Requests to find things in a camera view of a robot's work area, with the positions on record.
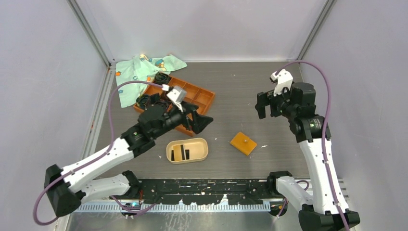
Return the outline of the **orange leather card holder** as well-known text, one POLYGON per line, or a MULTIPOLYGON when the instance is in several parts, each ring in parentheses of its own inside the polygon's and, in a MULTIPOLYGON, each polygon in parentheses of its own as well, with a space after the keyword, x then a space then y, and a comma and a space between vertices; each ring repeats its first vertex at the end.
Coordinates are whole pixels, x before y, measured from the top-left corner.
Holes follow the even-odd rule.
POLYGON ((232 138, 230 144, 246 156, 249 156, 257 146, 256 142, 242 132, 238 132, 232 138))

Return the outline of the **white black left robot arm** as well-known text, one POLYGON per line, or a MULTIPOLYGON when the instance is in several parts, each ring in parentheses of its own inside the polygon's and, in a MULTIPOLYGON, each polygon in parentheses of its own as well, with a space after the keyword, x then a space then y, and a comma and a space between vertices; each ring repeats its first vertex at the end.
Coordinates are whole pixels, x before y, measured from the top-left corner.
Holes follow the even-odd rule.
POLYGON ((129 199, 136 198, 140 194, 140 185, 131 171, 112 178, 99 179, 98 176, 145 153, 155 146, 158 137, 180 125, 199 134, 213 122, 212 117, 197 112, 197 105, 186 102, 181 105, 181 110, 172 107, 169 111, 159 105, 149 106, 139 115, 136 125, 120 137, 112 138, 104 149, 63 168, 56 164, 48 167, 44 193, 56 217, 66 216, 82 203, 102 197, 125 195, 129 199))

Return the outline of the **cream oval plastic tray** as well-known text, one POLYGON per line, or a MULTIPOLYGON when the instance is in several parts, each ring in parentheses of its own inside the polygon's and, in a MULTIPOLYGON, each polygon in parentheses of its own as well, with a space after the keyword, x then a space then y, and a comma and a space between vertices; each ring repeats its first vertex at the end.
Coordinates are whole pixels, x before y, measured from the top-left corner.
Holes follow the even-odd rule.
POLYGON ((208 143, 203 138, 192 138, 187 140, 172 141, 166 147, 166 157, 168 161, 172 164, 186 164, 191 162, 203 161, 207 158, 208 152, 209 152, 208 143), (183 144, 185 150, 188 149, 190 151, 189 160, 178 162, 172 160, 173 146, 178 144, 183 144))

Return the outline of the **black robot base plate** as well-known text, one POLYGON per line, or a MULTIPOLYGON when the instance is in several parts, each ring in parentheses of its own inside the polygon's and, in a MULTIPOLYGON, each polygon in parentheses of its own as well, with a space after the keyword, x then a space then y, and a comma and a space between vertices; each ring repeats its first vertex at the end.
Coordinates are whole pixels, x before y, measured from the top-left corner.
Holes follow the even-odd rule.
POLYGON ((146 204, 217 205, 224 196, 229 205, 259 205, 264 200, 283 199, 272 191, 267 179, 140 179, 136 192, 115 198, 141 199, 146 204))

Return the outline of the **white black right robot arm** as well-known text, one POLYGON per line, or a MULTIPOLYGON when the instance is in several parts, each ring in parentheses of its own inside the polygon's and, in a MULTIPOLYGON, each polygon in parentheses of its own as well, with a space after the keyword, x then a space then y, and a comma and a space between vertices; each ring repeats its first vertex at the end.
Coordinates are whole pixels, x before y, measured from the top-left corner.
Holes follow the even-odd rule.
POLYGON ((285 117, 305 157, 312 194, 306 192, 288 171, 270 172, 268 194, 281 195, 297 211, 304 231, 347 231, 360 223, 358 212, 349 209, 332 163, 331 134, 325 118, 316 114, 316 91, 309 83, 293 83, 283 90, 257 94, 258 117, 285 117))

